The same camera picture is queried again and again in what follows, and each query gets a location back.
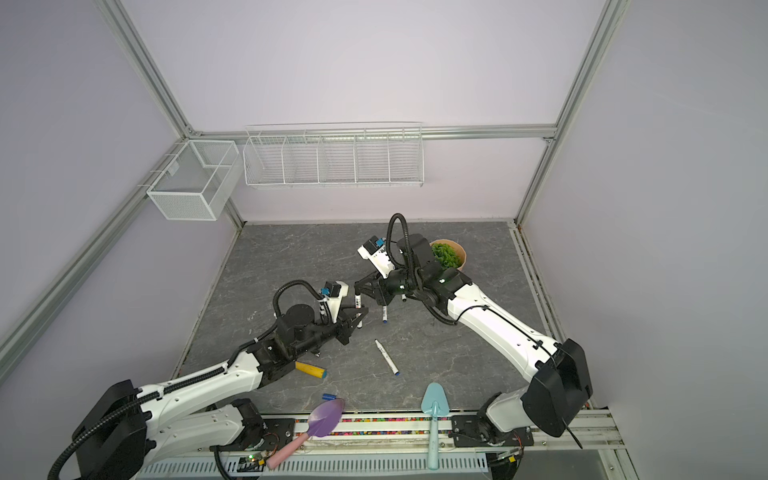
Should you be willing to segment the purple garden trowel pink handle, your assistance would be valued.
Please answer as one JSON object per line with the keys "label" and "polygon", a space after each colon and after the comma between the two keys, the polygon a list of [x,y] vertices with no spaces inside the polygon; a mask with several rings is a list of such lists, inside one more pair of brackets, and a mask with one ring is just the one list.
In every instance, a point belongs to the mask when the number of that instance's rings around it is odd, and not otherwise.
{"label": "purple garden trowel pink handle", "polygon": [[325,437],[332,433],[341,421],[344,408],[345,401],[340,398],[325,401],[316,407],[308,418],[307,431],[272,455],[266,461],[267,468],[275,470],[311,437]]}

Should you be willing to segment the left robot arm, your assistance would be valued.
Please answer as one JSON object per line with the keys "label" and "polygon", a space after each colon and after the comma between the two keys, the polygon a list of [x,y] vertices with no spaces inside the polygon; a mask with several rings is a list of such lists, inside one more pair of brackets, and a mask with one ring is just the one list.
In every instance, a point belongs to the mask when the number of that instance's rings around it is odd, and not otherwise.
{"label": "left robot arm", "polygon": [[259,444],[264,422],[246,393],[292,373],[299,357],[330,340],[348,344],[367,313],[328,302],[319,310],[294,305],[225,361],[159,384],[112,385],[75,429],[48,478],[60,478],[70,459],[82,479],[132,479],[152,463],[198,448]]}

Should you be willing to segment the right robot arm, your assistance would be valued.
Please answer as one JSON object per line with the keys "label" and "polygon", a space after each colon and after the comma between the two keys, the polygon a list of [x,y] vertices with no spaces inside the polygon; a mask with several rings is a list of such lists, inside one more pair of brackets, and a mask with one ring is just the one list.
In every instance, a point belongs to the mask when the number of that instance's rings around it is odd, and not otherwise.
{"label": "right robot arm", "polygon": [[355,283],[357,295],[380,306],[397,297],[420,302],[441,323],[472,330],[527,381],[526,387],[498,393],[480,408],[475,439],[498,445],[526,427],[553,437],[568,431],[593,394],[586,355],[577,342],[557,341],[518,320],[462,271],[444,267],[420,234],[396,243],[373,236],[358,253],[375,270]]}

